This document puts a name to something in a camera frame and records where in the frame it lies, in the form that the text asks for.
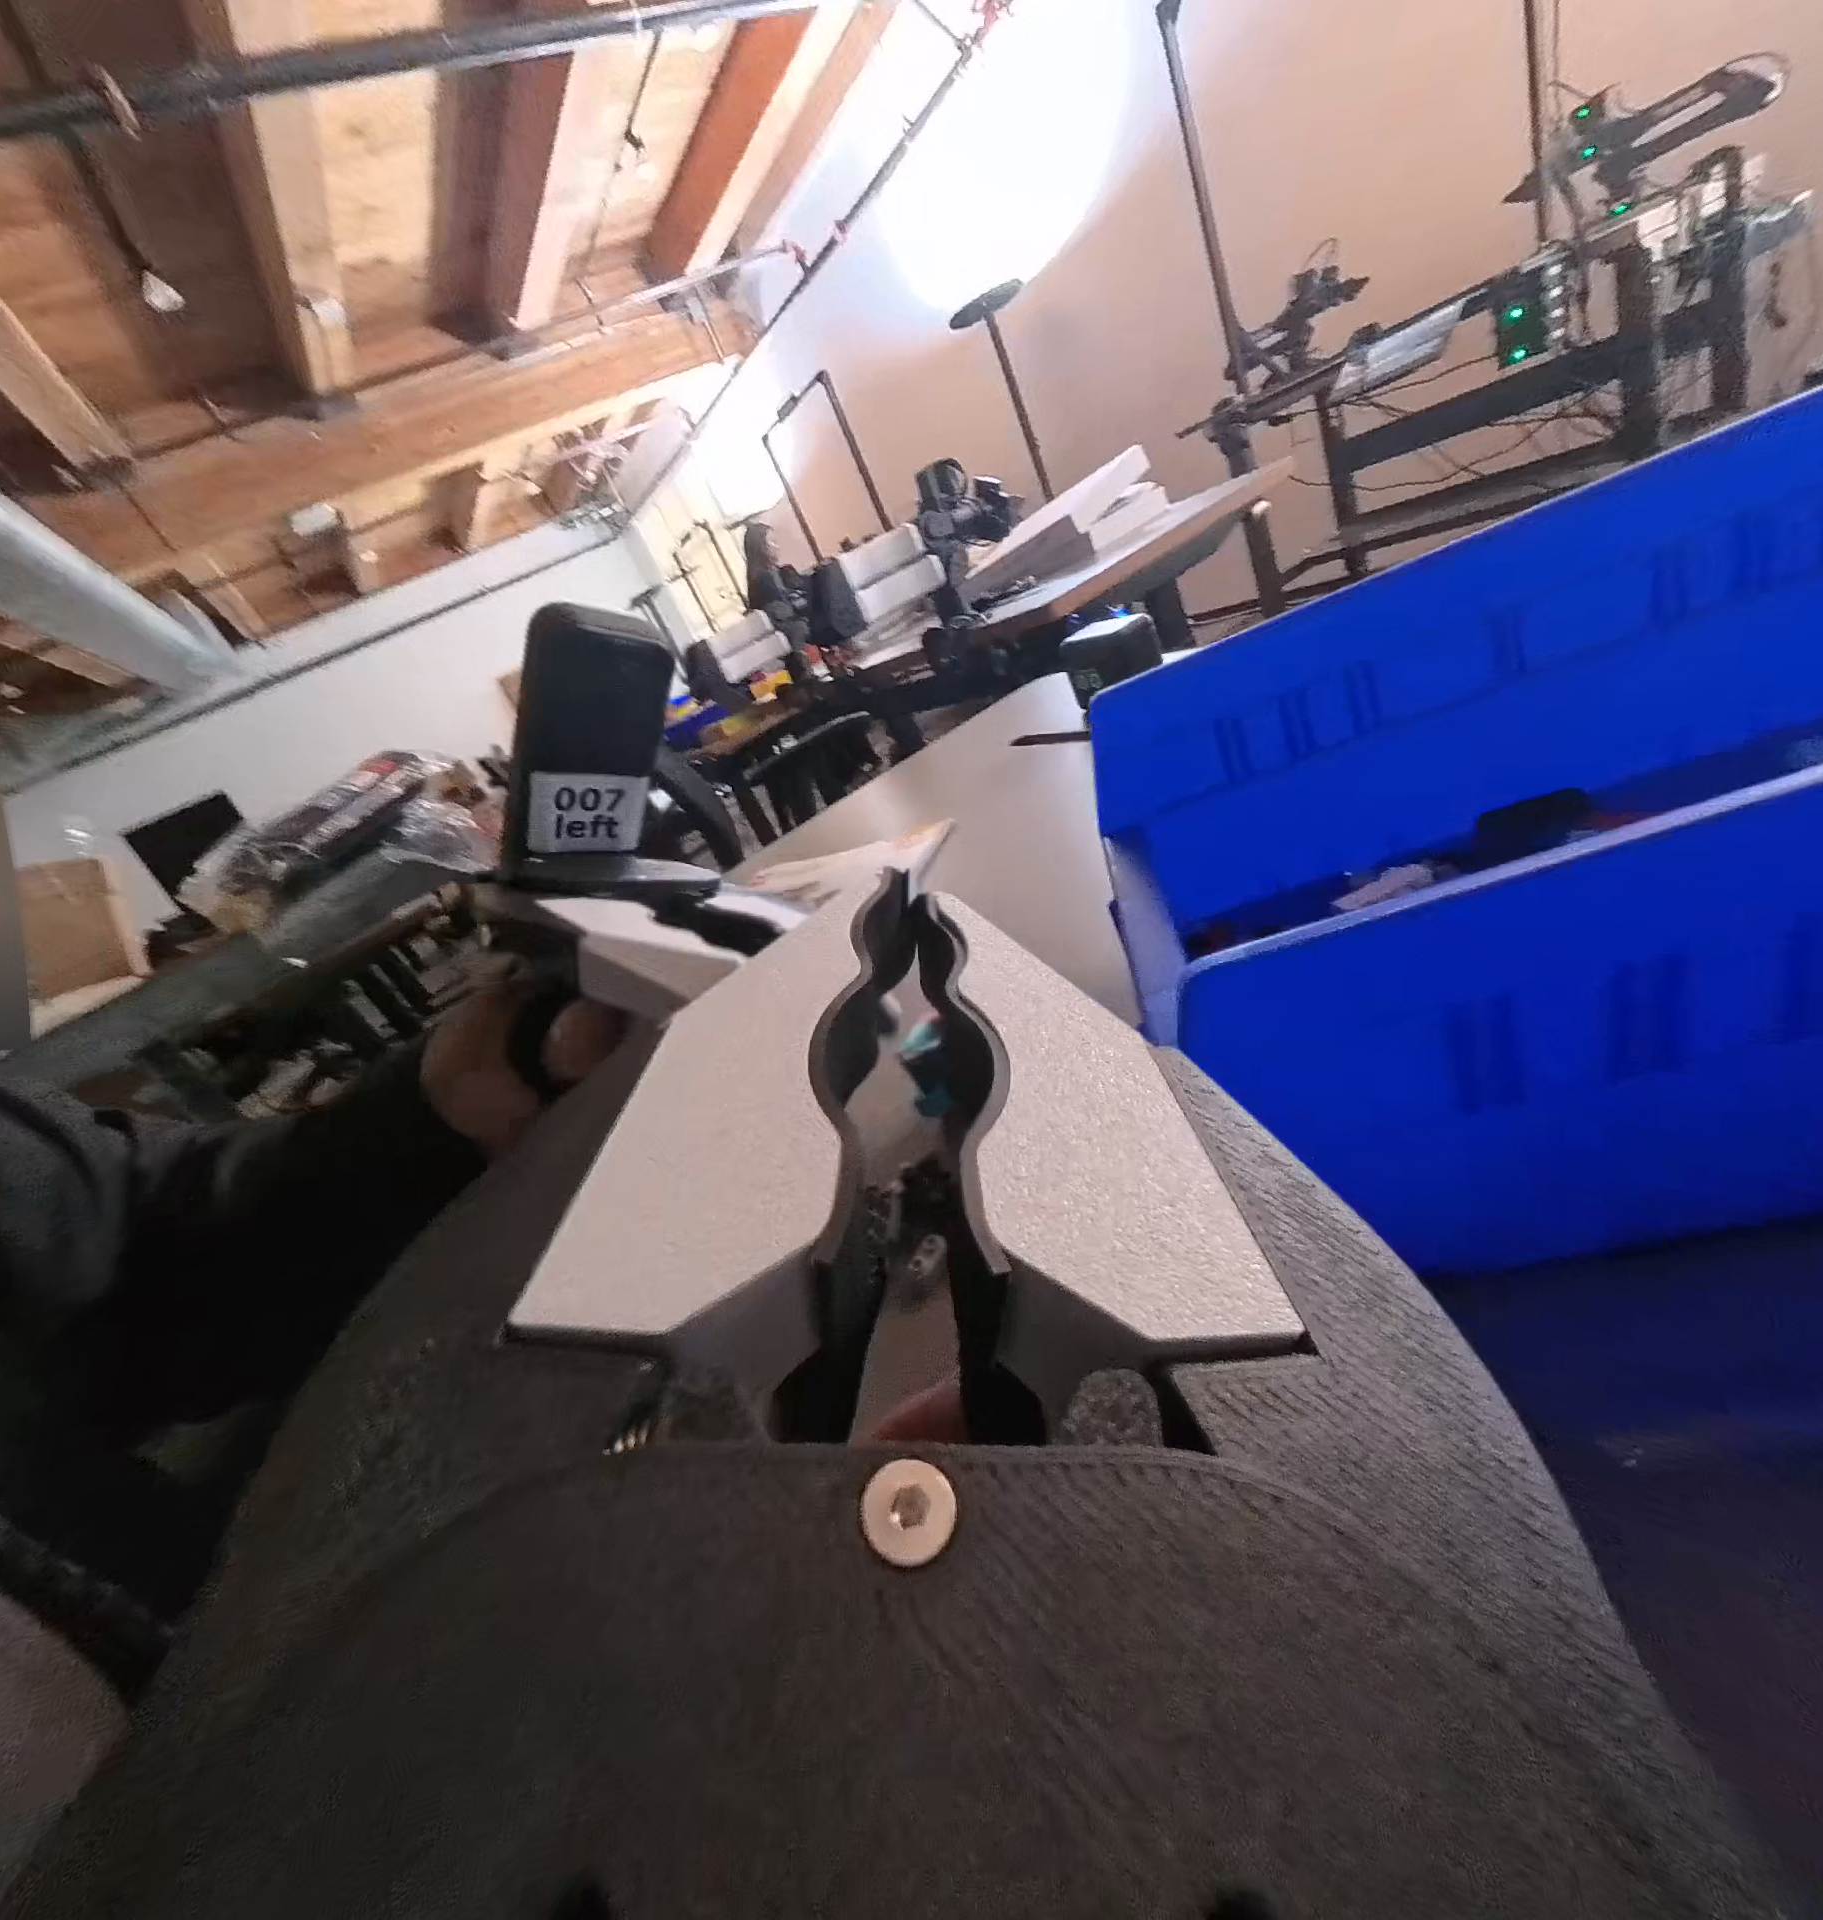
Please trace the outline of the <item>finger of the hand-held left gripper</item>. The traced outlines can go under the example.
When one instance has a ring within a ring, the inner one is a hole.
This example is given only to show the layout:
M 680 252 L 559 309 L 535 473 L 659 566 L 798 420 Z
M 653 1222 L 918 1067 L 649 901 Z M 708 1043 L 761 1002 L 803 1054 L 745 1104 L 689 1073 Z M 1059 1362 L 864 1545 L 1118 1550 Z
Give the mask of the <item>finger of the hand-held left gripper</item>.
M 539 901 L 533 930 L 550 973 L 617 1012 L 682 1012 L 745 962 L 624 901 Z
M 709 896 L 698 902 L 698 936 L 708 948 L 758 956 L 815 913 L 816 908 L 774 896 Z

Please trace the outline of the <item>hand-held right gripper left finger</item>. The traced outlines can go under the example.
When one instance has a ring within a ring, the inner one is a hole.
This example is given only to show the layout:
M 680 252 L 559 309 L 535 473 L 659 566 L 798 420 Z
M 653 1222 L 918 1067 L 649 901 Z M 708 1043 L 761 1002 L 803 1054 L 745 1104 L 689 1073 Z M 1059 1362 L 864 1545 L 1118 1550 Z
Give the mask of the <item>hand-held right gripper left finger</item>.
M 886 1269 L 852 1092 L 916 956 L 903 868 L 676 1012 L 510 1310 L 510 1340 L 724 1378 L 780 1437 L 849 1437 Z

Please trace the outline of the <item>blue plastic bin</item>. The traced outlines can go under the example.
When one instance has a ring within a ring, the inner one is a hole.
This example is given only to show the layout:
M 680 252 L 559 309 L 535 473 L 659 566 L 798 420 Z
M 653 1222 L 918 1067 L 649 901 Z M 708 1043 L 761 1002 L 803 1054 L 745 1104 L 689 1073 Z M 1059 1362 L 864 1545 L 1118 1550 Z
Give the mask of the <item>blue plastic bin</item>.
M 1273 926 L 1556 789 L 1823 727 L 1823 386 L 1090 706 L 1148 1035 L 1187 938 Z
M 1823 1213 L 1823 765 L 1232 948 L 1175 1022 L 1428 1276 Z

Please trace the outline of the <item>grey desk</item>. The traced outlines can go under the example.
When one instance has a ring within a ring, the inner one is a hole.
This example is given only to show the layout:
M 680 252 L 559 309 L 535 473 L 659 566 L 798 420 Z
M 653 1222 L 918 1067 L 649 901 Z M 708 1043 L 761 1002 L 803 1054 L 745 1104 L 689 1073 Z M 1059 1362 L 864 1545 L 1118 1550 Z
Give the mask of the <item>grey desk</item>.
M 1060 675 L 751 859 L 956 821 L 931 877 L 1123 1016 L 1138 998 Z M 1643 1665 L 1823 1915 L 1823 1216 L 1432 1290 L 1522 1415 Z

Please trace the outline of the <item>person's left hand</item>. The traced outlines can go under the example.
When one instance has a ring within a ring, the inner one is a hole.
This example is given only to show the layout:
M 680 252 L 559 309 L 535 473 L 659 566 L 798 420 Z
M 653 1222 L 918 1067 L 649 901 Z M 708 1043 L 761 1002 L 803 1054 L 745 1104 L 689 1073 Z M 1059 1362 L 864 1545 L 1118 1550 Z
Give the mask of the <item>person's left hand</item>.
M 420 1086 L 456 1136 L 497 1161 L 611 1061 L 631 1017 L 519 964 L 486 968 L 428 1033 Z

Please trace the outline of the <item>printed instruction booklet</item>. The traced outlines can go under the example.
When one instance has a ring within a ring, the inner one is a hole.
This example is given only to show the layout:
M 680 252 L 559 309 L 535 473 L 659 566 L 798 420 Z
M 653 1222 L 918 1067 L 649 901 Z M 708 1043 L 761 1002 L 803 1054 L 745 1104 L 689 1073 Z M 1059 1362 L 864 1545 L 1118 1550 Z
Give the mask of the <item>printed instruction booklet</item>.
M 931 865 L 947 848 L 954 828 L 956 821 L 939 821 L 847 851 L 784 859 L 734 877 L 730 886 L 758 901 L 784 902 L 803 915 L 850 893 L 868 896 L 883 878 L 903 880 L 907 893 L 918 898 Z

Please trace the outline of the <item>white and black robot unit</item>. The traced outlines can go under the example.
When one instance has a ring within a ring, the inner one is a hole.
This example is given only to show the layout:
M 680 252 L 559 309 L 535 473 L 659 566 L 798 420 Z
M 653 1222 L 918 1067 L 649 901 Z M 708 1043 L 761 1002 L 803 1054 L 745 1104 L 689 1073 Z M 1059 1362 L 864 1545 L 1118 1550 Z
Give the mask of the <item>white and black robot unit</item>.
M 693 687 L 745 686 L 758 675 L 786 670 L 795 651 L 793 637 L 762 610 L 729 621 L 683 651 L 683 669 Z
M 827 619 L 837 637 L 852 639 L 947 586 L 946 557 L 918 522 L 904 522 L 825 564 Z

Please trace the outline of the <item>plastic wrapped dark bundle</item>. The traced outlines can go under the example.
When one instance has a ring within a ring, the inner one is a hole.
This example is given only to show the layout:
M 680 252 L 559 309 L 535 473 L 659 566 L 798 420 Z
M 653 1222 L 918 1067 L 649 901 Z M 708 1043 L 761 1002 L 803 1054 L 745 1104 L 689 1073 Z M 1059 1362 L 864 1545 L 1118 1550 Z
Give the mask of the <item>plastic wrapped dark bundle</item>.
M 476 814 L 480 800 L 463 760 L 409 751 L 370 755 L 302 804 L 222 835 L 194 863 L 179 901 L 238 930 L 307 898 L 366 856 L 480 875 L 497 853 Z

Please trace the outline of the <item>stack of white flat boxes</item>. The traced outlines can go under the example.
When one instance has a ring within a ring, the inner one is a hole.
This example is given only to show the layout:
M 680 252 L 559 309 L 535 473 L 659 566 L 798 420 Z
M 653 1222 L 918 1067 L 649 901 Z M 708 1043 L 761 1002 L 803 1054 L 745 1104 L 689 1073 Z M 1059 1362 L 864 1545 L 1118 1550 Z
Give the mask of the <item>stack of white flat boxes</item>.
M 1071 573 L 1136 540 L 1167 506 L 1146 448 L 1133 443 L 1018 522 L 972 564 L 965 596 L 994 600 Z

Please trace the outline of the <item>black floor lamp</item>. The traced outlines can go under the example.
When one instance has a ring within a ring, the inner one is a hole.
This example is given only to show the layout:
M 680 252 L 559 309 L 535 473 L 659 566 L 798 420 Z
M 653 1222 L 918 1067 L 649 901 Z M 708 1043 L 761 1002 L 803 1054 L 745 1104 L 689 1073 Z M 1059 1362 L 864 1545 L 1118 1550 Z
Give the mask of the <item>black floor lamp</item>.
M 949 315 L 947 328 L 951 332 L 960 332 L 960 334 L 980 330 L 991 341 L 997 371 L 1000 376 L 1006 394 L 1011 402 L 1016 425 L 1019 428 L 1022 445 L 1029 455 L 1031 469 L 1040 483 L 1040 496 L 1043 501 L 1051 501 L 1057 496 L 1057 487 L 1048 471 L 1046 455 L 1043 455 L 1043 448 L 1040 442 L 1040 431 L 1031 415 L 1029 402 L 1022 394 L 1019 376 L 1018 376 L 1010 343 L 1006 341 L 1003 328 L 1000 328 L 1000 315 L 1011 306 L 1014 300 L 1019 297 L 1019 293 L 1025 292 L 1025 285 L 1027 282 L 1018 276 L 994 282 L 993 287 L 983 290 L 981 293 L 972 295 L 970 300 L 965 300 Z

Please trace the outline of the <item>pile of mixed toy bricks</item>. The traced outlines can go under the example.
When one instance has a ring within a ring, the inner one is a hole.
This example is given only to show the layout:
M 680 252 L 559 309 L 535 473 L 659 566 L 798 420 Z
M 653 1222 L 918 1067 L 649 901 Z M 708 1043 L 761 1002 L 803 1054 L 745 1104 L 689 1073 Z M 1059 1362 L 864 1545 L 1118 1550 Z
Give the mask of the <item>pile of mixed toy bricks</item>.
M 1182 927 L 1187 960 L 1296 930 L 1329 918 L 1641 825 L 1730 793 L 1823 765 L 1823 729 L 1783 729 L 1725 753 L 1697 757 L 1609 787 L 1559 787 L 1491 807 L 1453 833 L 1393 856 L 1239 901 L 1232 911 Z

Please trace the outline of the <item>wooden top work table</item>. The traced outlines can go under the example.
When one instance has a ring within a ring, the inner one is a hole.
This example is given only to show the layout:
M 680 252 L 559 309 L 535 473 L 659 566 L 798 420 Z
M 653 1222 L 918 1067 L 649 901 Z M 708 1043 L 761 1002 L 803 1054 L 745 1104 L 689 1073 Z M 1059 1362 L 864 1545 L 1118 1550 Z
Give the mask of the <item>wooden top work table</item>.
M 969 701 L 998 699 L 1060 669 L 1066 637 L 1086 616 L 1131 609 L 1156 630 L 1156 662 L 1195 648 L 1193 626 L 1180 591 L 1182 579 L 1241 529 L 1241 526 L 1287 487 L 1292 458 L 1266 462 L 1211 490 L 1193 492 L 1165 507 L 1141 537 L 1052 574 L 994 605 L 947 662 L 916 660 L 919 675 L 903 678 L 894 664 L 864 669 L 856 699 L 873 714 L 922 714 Z

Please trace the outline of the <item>grey sweatshirt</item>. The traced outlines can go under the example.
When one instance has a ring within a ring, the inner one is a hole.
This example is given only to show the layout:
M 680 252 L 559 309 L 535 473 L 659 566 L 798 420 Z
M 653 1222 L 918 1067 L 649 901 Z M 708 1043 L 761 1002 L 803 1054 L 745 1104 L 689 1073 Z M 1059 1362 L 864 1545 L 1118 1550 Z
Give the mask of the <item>grey sweatshirt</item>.
M 129 1722 L 109 1683 L 0 1594 L 0 1899 Z

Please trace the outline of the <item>metal rig with electronics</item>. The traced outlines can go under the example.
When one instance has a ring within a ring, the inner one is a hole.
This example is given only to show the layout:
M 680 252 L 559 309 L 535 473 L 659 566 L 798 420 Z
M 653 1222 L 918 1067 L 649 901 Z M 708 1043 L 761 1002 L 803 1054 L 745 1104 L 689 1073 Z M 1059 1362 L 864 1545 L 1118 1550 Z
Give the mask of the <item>metal rig with electronics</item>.
M 1792 62 L 1747 51 L 1624 106 L 1552 76 L 1538 4 L 1524 28 L 1529 167 L 1507 201 L 1529 213 L 1534 249 L 1322 349 L 1318 324 L 1368 278 L 1316 249 L 1274 318 L 1241 320 L 1177 16 L 1162 12 L 1228 381 L 1180 436 L 1241 475 L 1262 427 L 1309 425 L 1330 504 L 1330 540 L 1295 564 L 1248 513 L 1256 598 L 1236 613 L 1281 613 L 1311 593 L 1308 574 L 1361 580 L 1379 556 L 1575 492 L 1750 405 L 1753 275 L 1808 236 L 1810 196 L 1766 197 L 1763 158 L 1731 133 L 1779 102 Z

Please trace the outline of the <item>silver ventilation duct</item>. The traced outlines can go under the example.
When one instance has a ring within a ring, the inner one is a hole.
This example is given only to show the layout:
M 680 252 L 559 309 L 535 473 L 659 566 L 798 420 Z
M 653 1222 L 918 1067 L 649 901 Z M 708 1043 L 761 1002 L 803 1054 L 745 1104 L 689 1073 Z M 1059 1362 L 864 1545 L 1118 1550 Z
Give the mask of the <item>silver ventilation duct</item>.
M 196 693 L 238 672 L 224 639 L 160 610 L 2 490 L 0 616 L 163 690 Z

